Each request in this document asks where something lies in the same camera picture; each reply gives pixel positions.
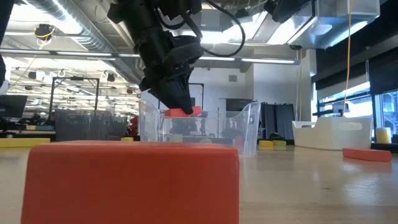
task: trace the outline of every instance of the desk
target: desk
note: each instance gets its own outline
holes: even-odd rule
[[[28,150],[0,151],[0,217],[18,224]],[[392,164],[288,147],[241,159],[240,224],[398,223]]]

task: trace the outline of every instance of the orange foam piece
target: orange foam piece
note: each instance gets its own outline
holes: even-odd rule
[[[42,144],[29,154],[21,223],[238,224],[238,152],[174,142]]]
[[[168,109],[165,112],[165,116],[169,116],[169,117],[186,117],[189,115],[199,115],[201,114],[201,107],[200,106],[194,106],[192,107],[193,109],[193,113],[192,114],[186,114],[184,111],[182,111],[181,108],[174,108],[174,109]]]
[[[361,159],[365,161],[376,161],[376,162],[390,162],[392,160],[391,152],[374,150],[374,149],[344,148],[343,156],[353,159]]]

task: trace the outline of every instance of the exposed pipe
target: exposed pipe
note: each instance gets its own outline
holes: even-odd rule
[[[88,51],[115,52],[114,47],[105,39],[102,33],[93,25],[84,13],[71,0],[27,0],[27,2],[43,13],[53,16],[68,28],[77,30],[83,37],[73,38]],[[120,58],[106,63],[111,64],[128,82],[138,83],[141,80],[135,68],[126,65]]]

